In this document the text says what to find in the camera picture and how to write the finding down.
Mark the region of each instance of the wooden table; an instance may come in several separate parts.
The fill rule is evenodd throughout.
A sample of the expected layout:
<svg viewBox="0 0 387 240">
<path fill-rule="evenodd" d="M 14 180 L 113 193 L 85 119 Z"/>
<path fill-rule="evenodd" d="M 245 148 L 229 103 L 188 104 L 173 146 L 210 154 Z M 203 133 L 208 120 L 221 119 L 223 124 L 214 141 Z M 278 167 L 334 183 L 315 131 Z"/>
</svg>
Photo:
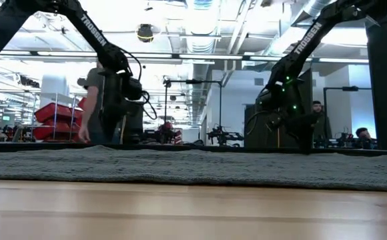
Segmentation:
<svg viewBox="0 0 387 240">
<path fill-rule="evenodd" d="M 387 193 L 0 181 L 0 240 L 387 240 Z"/>
</svg>

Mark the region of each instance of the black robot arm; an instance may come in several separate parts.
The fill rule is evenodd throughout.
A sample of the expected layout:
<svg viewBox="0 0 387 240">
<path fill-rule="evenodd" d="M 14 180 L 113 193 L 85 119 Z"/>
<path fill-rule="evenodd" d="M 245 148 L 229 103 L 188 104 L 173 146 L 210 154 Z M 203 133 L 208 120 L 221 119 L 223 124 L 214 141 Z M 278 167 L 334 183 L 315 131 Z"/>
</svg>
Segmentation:
<svg viewBox="0 0 387 240">
<path fill-rule="evenodd" d="M 0 6 L 0 52 L 37 11 L 66 16 L 93 47 L 103 67 L 132 76 L 125 54 L 103 36 L 78 0 L 6 0 Z"/>
<path fill-rule="evenodd" d="M 306 114 L 302 104 L 298 88 L 302 82 L 297 78 L 304 63 L 336 24 L 367 16 L 379 19 L 386 14 L 387 0 L 338 0 L 325 6 L 302 40 L 274 65 L 268 84 L 256 99 L 256 109 L 263 113 L 278 113 L 278 122 L 272 122 L 272 127 L 283 125 L 301 149 L 310 149 L 319 115 Z"/>
</svg>

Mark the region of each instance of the red container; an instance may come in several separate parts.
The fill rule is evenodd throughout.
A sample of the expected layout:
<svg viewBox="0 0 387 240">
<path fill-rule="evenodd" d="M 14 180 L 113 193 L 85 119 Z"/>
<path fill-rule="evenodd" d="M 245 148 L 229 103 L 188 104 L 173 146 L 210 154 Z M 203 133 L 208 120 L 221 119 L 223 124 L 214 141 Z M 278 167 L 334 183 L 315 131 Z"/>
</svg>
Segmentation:
<svg viewBox="0 0 387 240">
<path fill-rule="evenodd" d="M 36 120 L 39 123 L 44 123 L 47 120 L 54 121 L 55 114 L 55 103 L 50 103 L 40 110 L 35 112 Z M 72 110 L 69 107 L 57 104 L 57 120 L 58 121 L 71 121 L 72 119 Z"/>
<path fill-rule="evenodd" d="M 75 113 L 73 114 L 73 118 L 75 118 L 75 119 L 81 118 L 82 113 L 83 113 L 83 111 L 75 109 Z"/>
<path fill-rule="evenodd" d="M 84 110 L 84 103 L 85 103 L 86 98 L 82 98 L 81 101 L 78 103 L 78 107 L 80 107 L 82 110 Z"/>
<path fill-rule="evenodd" d="M 82 117 L 78 117 L 75 121 L 75 124 L 78 125 L 78 126 L 81 126 L 82 124 Z"/>
<path fill-rule="evenodd" d="M 53 139 L 54 135 L 54 120 L 48 120 L 43 124 L 43 127 L 37 127 L 33 130 L 33 136 L 37 140 L 48 140 Z M 74 124 L 72 127 L 72 135 L 77 135 L 79 127 Z M 55 139 L 69 140 L 69 134 L 71 132 L 70 123 L 64 121 L 58 121 L 55 124 Z"/>
</svg>

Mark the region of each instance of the shelf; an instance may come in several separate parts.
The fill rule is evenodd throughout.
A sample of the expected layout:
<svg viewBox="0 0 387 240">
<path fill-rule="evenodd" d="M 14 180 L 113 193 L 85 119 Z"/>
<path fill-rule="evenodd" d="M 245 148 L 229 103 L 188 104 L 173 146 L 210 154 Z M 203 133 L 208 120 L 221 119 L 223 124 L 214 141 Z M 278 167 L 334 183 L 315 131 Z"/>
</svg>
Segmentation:
<svg viewBox="0 0 387 240">
<path fill-rule="evenodd" d="M 56 93 L 41 93 L 39 96 L 55 102 Z M 73 104 L 73 98 L 59 93 L 57 94 L 57 103 Z"/>
</svg>

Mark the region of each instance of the person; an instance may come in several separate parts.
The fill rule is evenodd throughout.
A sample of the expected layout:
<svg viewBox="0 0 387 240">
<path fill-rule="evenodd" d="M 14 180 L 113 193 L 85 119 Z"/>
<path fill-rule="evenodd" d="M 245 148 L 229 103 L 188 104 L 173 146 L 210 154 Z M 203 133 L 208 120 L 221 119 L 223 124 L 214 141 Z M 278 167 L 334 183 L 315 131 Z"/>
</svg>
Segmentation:
<svg viewBox="0 0 387 240">
<path fill-rule="evenodd" d="M 323 106 L 320 101 L 315 100 L 312 102 L 312 111 L 315 114 L 320 115 L 315 124 L 314 140 L 331 138 L 332 130 L 330 128 L 330 120 L 328 119 L 328 117 L 326 118 L 324 114 Z"/>
<path fill-rule="evenodd" d="M 377 145 L 375 139 L 372 138 L 366 127 L 360 127 L 355 131 L 355 135 L 359 141 L 355 144 L 356 147 L 362 149 L 376 149 Z"/>
<path fill-rule="evenodd" d="M 87 79 L 83 83 L 87 88 L 87 97 L 84 103 L 84 112 L 78 135 L 79 139 L 86 143 L 118 143 L 117 135 L 111 141 L 106 139 L 99 118 L 105 79 L 103 75 L 99 74 L 102 69 L 103 66 L 97 61 L 96 67 L 89 71 Z"/>
<path fill-rule="evenodd" d="M 370 133 L 368 132 L 368 129 L 365 127 L 360 127 L 359 129 L 357 129 L 355 131 L 355 134 L 359 139 L 372 139 Z"/>
</svg>

